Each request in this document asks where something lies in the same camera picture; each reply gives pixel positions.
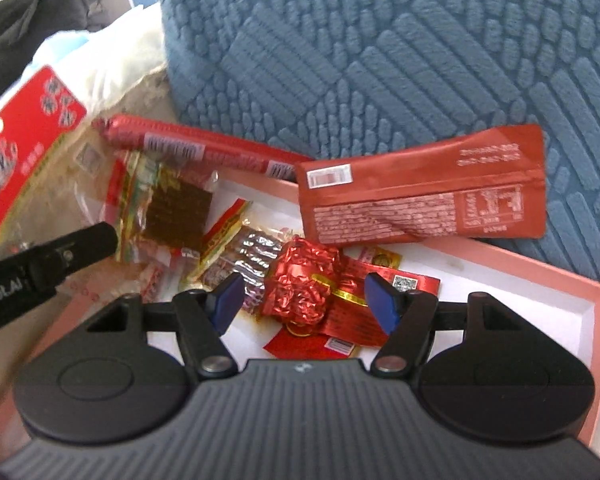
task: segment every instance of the red foil wrapper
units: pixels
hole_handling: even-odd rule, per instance
[[[327,314],[316,332],[329,335],[360,346],[382,346],[387,335],[378,325],[365,301],[365,278],[377,272],[398,290],[417,288],[438,294],[440,280],[404,270],[381,267],[342,257],[343,271],[338,287],[331,294]]]
[[[295,236],[265,279],[262,313],[282,322],[315,326],[327,311],[330,283],[340,273],[340,252]]]

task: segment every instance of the barcode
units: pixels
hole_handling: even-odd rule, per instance
[[[91,176],[96,176],[102,164],[102,155],[88,142],[85,142],[75,156],[75,161],[84,171]]]
[[[269,165],[267,166],[267,173],[265,173],[265,175],[278,178],[280,180],[286,180],[295,175],[294,167],[291,164],[270,160]]]
[[[392,283],[396,290],[400,292],[406,292],[407,290],[413,290],[418,286],[418,280],[414,278],[407,278],[406,276],[396,276]]]
[[[144,149],[148,152],[170,154],[189,160],[202,160],[205,155],[203,144],[187,142],[186,140],[166,139],[163,136],[154,134],[144,136]]]
[[[339,186],[340,184],[351,184],[351,165],[343,164],[341,166],[331,166],[322,170],[313,170],[306,172],[306,179],[309,189],[316,187]]]
[[[334,337],[330,337],[327,340],[327,342],[324,344],[324,347],[328,348],[329,350],[333,350],[334,352],[337,352],[339,354],[344,354],[347,357],[349,357],[351,355],[351,352],[353,352],[353,349],[356,346],[352,343],[347,343],[346,341],[343,341],[342,339],[336,339]]]

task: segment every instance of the clear plastic wrapper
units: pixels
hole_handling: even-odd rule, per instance
[[[174,267],[178,259],[190,258],[197,265],[216,181],[215,172],[206,181],[202,174],[191,172],[185,179],[163,162],[123,152],[112,168],[107,200],[99,214],[118,231],[116,259],[156,260]]]
[[[141,113],[165,85],[164,74],[149,74],[106,112]],[[0,259],[100,221],[118,158],[90,123],[84,106],[46,67],[1,108]]]
[[[250,219],[250,211],[262,208],[237,200],[205,235],[200,265],[187,273],[185,288],[212,290],[232,272],[240,272],[245,282],[243,310],[259,313],[264,279],[271,264],[280,256],[292,232],[284,226],[264,227]]]

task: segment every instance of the red packaging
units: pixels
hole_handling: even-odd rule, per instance
[[[296,166],[304,234],[344,247],[433,236],[540,238],[544,147],[536,124]]]
[[[380,267],[343,257],[338,288],[331,293],[324,319],[316,332],[360,346],[382,346],[387,335],[382,331],[365,301],[365,278],[377,272],[400,291],[423,290],[438,295],[440,280],[404,270]]]
[[[17,232],[34,230],[22,211],[35,194],[40,174],[52,155],[86,115],[86,109],[64,86],[53,70],[43,67],[0,111],[0,242]],[[42,204],[46,196],[37,195]],[[46,217],[36,232],[49,237]]]
[[[251,140],[125,114],[94,127],[117,148],[157,152],[281,180],[294,180],[294,165],[312,160]]]
[[[340,273],[340,252],[294,236],[265,279],[262,314],[282,322],[318,324]]]
[[[278,359],[346,359],[355,346],[322,334],[304,336],[294,326],[283,326],[264,349]]]

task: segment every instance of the black jacket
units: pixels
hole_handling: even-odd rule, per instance
[[[15,83],[38,47],[61,30],[85,30],[87,0],[0,2],[0,96]]]

